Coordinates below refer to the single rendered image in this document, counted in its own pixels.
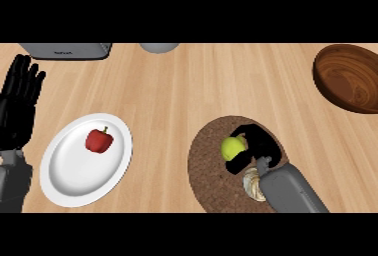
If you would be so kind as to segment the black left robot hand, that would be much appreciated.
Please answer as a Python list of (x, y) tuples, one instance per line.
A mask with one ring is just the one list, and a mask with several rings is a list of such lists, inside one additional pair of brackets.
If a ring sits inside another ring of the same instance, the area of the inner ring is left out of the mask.
[(18, 54), (6, 74), (0, 91), (0, 151), (21, 150), (31, 139), (35, 104), (46, 72)]

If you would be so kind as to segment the brown wooden bowl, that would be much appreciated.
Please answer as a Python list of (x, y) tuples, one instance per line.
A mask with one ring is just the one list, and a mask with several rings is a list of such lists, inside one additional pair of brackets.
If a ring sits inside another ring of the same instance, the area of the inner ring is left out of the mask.
[(378, 54), (351, 44), (332, 44), (316, 54), (313, 81), (326, 100), (344, 110), (378, 114)]

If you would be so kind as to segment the grey rounded appliance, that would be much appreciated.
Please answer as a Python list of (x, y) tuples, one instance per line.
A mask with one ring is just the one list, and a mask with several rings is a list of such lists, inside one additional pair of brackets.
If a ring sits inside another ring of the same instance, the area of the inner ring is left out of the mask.
[(177, 48), (177, 43), (142, 43), (140, 47), (145, 51), (154, 54), (162, 54)]

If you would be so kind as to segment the brown round placemat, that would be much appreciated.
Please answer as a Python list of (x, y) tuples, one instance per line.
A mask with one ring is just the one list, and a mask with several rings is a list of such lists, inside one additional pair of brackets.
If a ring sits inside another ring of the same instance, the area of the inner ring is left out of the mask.
[(187, 175), (196, 200), (208, 213), (273, 213), (267, 202), (255, 201), (244, 190), (245, 172), (233, 175), (226, 170), (221, 157), (221, 141), (239, 125), (257, 124), (273, 137), (282, 158), (273, 169), (288, 162), (283, 146), (270, 130), (244, 116), (223, 116), (199, 130), (187, 157)]

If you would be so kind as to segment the white oval plate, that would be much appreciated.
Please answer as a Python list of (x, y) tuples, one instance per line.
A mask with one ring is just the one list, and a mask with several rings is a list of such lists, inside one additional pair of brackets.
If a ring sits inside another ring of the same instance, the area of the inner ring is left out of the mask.
[[(114, 138), (103, 153), (86, 148), (94, 129)], [(40, 186), (49, 200), (62, 207), (81, 207), (97, 201), (118, 184), (131, 155), (131, 132), (115, 115), (94, 113), (74, 120), (52, 139), (41, 159)]]

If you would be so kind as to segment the red bell pepper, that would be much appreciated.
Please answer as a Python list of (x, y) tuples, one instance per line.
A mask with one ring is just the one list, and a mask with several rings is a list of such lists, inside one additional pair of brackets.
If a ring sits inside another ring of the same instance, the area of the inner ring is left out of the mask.
[(94, 153), (102, 154), (111, 147), (114, 137), (108, 133), (108, 127), (102, 130), (93, 129), (86, 138), (86, 149)]

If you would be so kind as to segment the grey toaster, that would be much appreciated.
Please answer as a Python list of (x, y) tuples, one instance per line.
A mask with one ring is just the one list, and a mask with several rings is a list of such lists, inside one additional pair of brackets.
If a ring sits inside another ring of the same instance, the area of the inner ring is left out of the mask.
[(102, 60), (111, 52), (111, 43), (21, 43), (38, 60)]

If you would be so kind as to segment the pale garlic bulb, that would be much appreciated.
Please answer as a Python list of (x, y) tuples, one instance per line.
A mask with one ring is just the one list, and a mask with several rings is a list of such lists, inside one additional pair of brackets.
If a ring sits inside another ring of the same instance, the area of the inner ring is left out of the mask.
[(244, 190), (249, 198), (257, 202), (264, 202), (266, 197), (260, 190), (260, 176), (255, 167), (247, 169), (242, 179)]

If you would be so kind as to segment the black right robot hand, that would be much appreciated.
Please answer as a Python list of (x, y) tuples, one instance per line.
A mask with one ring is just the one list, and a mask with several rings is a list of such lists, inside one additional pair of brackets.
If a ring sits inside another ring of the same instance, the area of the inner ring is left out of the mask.
[(241, 151), (226, 162), (226, 169), (233, 175), (244, 170), (252, 159), (258, 160), (261, 157), (270, 157), (269, 167), (273, 168), (282, 158), (279, 144), (257, 124), (241, 125), (230, 136), (236, 137), (239, 134), (244, 134), (248, 149)]

